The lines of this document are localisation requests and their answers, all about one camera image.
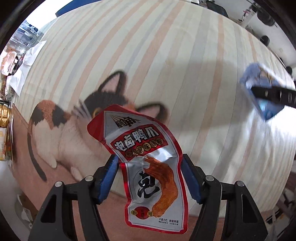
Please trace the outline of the blue plastic wrapper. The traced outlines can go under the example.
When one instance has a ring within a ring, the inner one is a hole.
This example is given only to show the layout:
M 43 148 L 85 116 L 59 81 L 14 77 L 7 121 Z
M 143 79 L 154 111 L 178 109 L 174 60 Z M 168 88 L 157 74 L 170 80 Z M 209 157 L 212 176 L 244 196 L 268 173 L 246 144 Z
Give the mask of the blue plastic wrapper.
M 288 88 L 265 65 L 258 62 L 248 65 L 239 83 L 263 120 L 270 120 L 284 109 Z

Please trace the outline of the red silver snack wrapper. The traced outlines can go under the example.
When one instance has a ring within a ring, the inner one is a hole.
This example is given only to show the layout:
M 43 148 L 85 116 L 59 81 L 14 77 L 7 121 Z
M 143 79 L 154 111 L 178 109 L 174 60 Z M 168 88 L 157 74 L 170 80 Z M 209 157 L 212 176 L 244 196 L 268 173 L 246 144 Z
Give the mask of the red silver snack wrapper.
M 113 104 L 87 126 L 88 133 L 119 159 L 128 226 L 183 234 L 188 199 L 182 150 L 169 129 L 146 114 Z

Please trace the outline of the cat print striped tablecloth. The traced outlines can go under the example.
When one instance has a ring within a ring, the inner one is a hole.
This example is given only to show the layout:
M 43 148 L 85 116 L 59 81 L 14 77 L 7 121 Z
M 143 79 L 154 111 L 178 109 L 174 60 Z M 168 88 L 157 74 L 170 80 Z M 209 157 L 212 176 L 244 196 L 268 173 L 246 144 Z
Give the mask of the cat print striped tablecloth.
M 239 82 L 260 63 L 294 89 L 281 62 L 232 20 L 186 1 L 99 1 L 57 18 L 14 106 L 13 174 L 40 208 L 56 181 L 109 157 L 74 110 L 126 105 L 163 121 L 194 164 L 243 181 L 264 217 L 292 169 L 295 109 L 264 121 Z

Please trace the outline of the golden wrapped box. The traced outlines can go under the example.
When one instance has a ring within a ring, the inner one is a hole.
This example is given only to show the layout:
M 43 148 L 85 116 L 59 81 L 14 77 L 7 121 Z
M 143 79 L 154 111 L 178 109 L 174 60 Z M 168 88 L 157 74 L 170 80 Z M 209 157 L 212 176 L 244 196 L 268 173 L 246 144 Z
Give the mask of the golden wrapped box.
M 0 107 L 0 127 L 6 128 L 9 124 L 11 116 L 11 108 L 6 103 L 1 103 Z

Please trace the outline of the white paper sheet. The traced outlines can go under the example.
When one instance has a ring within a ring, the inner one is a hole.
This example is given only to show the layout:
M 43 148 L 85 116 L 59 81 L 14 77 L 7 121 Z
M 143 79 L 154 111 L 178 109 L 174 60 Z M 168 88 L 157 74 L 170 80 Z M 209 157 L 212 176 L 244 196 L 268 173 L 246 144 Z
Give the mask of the white paper sheet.
M 47 41 L 41 41 L 36 46 L 30 48 L 24 58 L 23 62 L 20 65 L 20 67 L 17 69 L 16 73 L 14 75 L 8 76 L 7 83 L 9 86 L 15 91 L 17 96 L 20 96 L 22 92 L 22 88 L 25 84 L 25 81 L 27 79 L 27 75 L 29 74 L 29 71 L 34 64 L 39 52 L 44 47 Z

